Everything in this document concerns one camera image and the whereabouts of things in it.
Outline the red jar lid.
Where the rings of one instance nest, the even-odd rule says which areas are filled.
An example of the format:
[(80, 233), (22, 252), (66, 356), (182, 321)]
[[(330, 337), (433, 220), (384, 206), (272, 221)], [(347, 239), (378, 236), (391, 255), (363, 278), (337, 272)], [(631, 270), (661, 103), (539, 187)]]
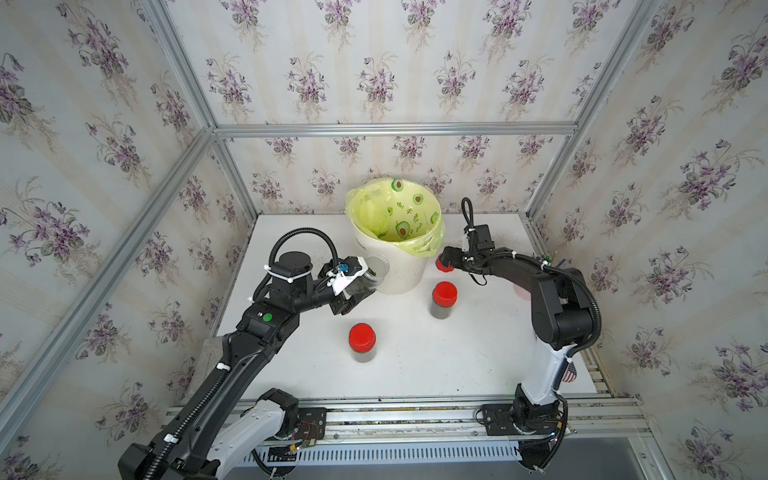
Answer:
[(454, 267), (451, 264), (445, 264), (443, 262), (441, 255), (436, 257), (435, 266), (439, 271), (444, 273), (452, 272), (454, 270)]

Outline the glass tea jar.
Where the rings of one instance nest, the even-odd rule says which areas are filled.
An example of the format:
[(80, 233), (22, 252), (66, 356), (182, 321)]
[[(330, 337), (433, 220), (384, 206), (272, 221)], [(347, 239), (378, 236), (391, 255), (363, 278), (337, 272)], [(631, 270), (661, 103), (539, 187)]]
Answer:
[(390, 271), (389, 262), (381, 255), (359, 257), (362, 274), (354, 281), (357, 292), (373, 292), (380, 288)]

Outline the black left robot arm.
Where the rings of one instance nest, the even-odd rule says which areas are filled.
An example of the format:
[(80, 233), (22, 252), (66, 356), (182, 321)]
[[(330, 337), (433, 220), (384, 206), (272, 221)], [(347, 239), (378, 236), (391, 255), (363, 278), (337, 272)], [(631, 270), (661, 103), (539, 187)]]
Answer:
[(118, 461), (121, 478), (224, 478), (263, 441), (290, 435), (298, 401), (278, 388), (237, 421), (226, 421), (297, 330), (302, 313), (324, 306), (335, 315), (351, 312), (376, 291), (389, 265), (374, 257), (340, 258), (326, 233), (302, 227), (276, 241), (265, 271), (235, 330), (222, 336), (219, 361), (163, 430), (148, 444), (127, 448)]

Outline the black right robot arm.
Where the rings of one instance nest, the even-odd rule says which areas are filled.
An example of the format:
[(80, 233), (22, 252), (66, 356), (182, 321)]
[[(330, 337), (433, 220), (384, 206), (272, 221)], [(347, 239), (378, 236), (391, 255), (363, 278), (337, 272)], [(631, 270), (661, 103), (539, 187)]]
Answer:
[(486, 224), (474, 220), (472, 201), (461, 200), (466, 222), (462, 248), (446, 247), (443, 266), (476, 276), (507, 280), (530, 295), (531, 324), (536, 337), (533, 360), (516, 386), (506, 413), (482, 408), (481, 424), (494, 429), (513, 427), (533, 440), (520, 443), (519, 464), (542, 473), (563, 444), (569, 404), (561, 393), (573, 357), (594, 345), (602, 332), (602, 316), (594, 294), (580, 270), (559, 268), (543, 257), (497, 247)]

